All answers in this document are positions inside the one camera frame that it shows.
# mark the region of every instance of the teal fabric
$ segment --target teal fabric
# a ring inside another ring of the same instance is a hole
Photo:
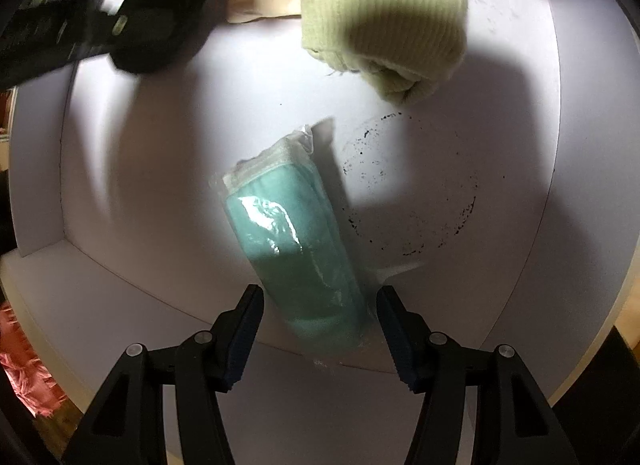
[[[303,349],[335,355],[357,347],[366,303],[313,162],[270,169],[228,196],[226,211]]]

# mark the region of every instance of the red fabric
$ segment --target red fabric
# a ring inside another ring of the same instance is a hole
[[[34,352],[8,302],[0,306],[0,365],[32,415],[50,416],[66,395]]]

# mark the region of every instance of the green knit beanie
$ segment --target green knit beanie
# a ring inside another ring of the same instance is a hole
[[[302,46],[390,102],[430,94],[462,60],[466,0],[302,0]]]

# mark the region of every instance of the teal package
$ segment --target teal package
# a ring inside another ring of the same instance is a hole
[[[313,355],[360,344],[366,301],[322,179],[296,135],[225,176],[226,213],[284,320]]]

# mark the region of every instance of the light green fabric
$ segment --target light green fabric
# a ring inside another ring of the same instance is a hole
[[[302,46],[337,71],[361,71],[390,102],[433,92],[466,49],[467,0],[302,0]]]
[[[334,355],[358,346],[367,309],[318,169],[296,144],[284,138],[225,176],[226,211],[303,349]]]

